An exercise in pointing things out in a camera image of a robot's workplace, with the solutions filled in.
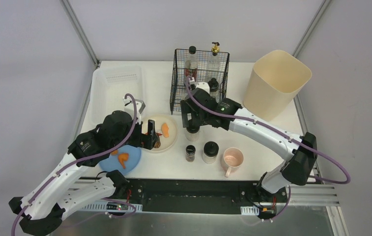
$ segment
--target black cap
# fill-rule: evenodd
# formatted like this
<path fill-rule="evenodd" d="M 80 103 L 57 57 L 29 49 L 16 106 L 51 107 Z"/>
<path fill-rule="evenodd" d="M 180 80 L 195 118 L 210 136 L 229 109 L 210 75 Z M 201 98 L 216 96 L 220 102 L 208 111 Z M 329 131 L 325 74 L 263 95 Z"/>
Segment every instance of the black cap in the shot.
<path fill-rule="evenodd" d="M 195 46 L 190 46 L 189 47 L 189 53 L 190 54 L 195 54 L 196 53 L 196 47 Z"/>
<path fill-rule="evenodd" d="M 219 89 L 219 83 L 216 81 L 216 78 L 212 78 L 207 84 L 211 92 L 216 92 Z"/>
<path fill-rule="evenodd" d="M 200 130 L 200 127 L 199 126 L 189 126 L 186 128 L 187 132 L 191 133 L 191 134 L 196 134 L 199 130 Z"/>
<path fill-rule="evenodd" d="M 193 145 L 188 145 L 186 147 L 186 153 L 189 155 L 195 154 L 196 153 L 196 148 Z"/>
<path fill-rule="evenodd" d="M 213 141 L 207 142 L 204 145 L 203 152 L 210 157 L 216 156 L 219 152 L 219 146 Z"/>

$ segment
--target plate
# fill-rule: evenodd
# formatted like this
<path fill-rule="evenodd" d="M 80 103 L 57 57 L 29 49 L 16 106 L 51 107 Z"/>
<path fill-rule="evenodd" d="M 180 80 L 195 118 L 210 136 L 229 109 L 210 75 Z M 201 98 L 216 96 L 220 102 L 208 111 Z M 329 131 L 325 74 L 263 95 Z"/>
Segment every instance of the plate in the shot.
<path fill-rule="evenodd" d="M 125 169 L 122 167 L 122 165 L 118 161 L 118 155 L 120 155 L 121 153 L 129 154 L 128 160 L 124 162 Z M 138 163 L 140 162 L 140 159 L 141 159 L 141 148 L 133 147 L 130 145 L 125 145 L 118 149 L 118 154 L 116 155 L 111 154 L 105 160 L 100 161 L 99 166 L 100 168 L 102 168 L 102 170 L 107 171 L 107 172 L 119 170 L 121 174 L 127 175 L 138 165 Z"/>
<path fill-rule="evenodd" d="M 157 133 L 162 134 L 163 132 L 161 131 L 161 126 L 164 123 L 167 123 L 169 127 L 169 137 L 164 138 L 164 136 L 160 136 L 160 142 L 161 145 L 159 148 L 153 148 L 152 150 L 146 150 L 152 153 L 159 153 L 159 152 L 164 152 L 167 149 L 169 149 L 177 140 L 177 123 L 174 121 L 173 118 L 170 116 L 166 115 L 153 115 L 146 117 L 143 119 L 143 129 L 142 132 L 145 134 L 148 131 L 148 120 L 154 120 L 155 121 L 155 131 Z"/>

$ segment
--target black wire basket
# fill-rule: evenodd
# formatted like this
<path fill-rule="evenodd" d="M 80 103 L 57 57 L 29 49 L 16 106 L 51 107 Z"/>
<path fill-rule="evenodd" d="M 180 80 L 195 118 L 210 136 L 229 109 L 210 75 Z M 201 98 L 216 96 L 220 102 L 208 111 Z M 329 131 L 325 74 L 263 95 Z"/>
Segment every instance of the black wire basket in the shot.
<path fill-rule="evenodd" d="M 180 101 L 183 100 L 186 95 L 186 87 L 184 85 L 184 79 L 188 75 L 188 70 L 184 68 L 184 62 L 189 54 L 189 50 L 176 49 L 174 51 L 173 60 L 173 74 L 172 74 L 172 88 L 170 93 L 170 111 L 181 112 Z M 219 70 L 212 71 L 207 69 L 207 62 L 212 55 L 211 51 L 199 51 L 196 50 L 197 58 L 199 59 L 199 65 L 197 68 L 196 82 L 208 82 L 209 78 L 216 78 L 219 83 L 219 89 L 216 92 L 210 92 L 212 97 L 216 98 L 219 102 L 226 96 L 226 88 L 228 85 L 228 67 L 229 67 L 229 53 L 219 52 L 218 57 L 220 59 Z"/>

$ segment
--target white tray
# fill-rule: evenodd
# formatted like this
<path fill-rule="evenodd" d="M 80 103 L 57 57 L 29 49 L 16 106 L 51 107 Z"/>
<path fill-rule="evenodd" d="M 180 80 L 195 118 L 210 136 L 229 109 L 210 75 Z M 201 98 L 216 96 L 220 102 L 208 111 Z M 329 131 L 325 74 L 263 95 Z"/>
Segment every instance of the white tray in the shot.
<path fill-rule="evenodd" d="M 122 110 L 122 98 L 130 93 L 135 99 L 145 98 L 139 66 L 98 68 L 93 73 L 89 120 L 100 124 L 113 111 Z"/>

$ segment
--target mug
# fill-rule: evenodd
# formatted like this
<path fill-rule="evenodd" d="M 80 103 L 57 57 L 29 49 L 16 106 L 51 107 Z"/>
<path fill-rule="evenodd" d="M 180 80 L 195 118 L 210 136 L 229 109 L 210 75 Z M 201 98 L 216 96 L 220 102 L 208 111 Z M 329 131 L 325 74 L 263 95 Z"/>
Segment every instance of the mug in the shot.
<path fill-rule="evenodd" d="M 225 150 L 223 158 L 221 158 L 221 166 L 226 171 L 225 177 L 229 177 L 231 172 L 235 172 L 244 162 L 242 152 L 234 147 Z"/>

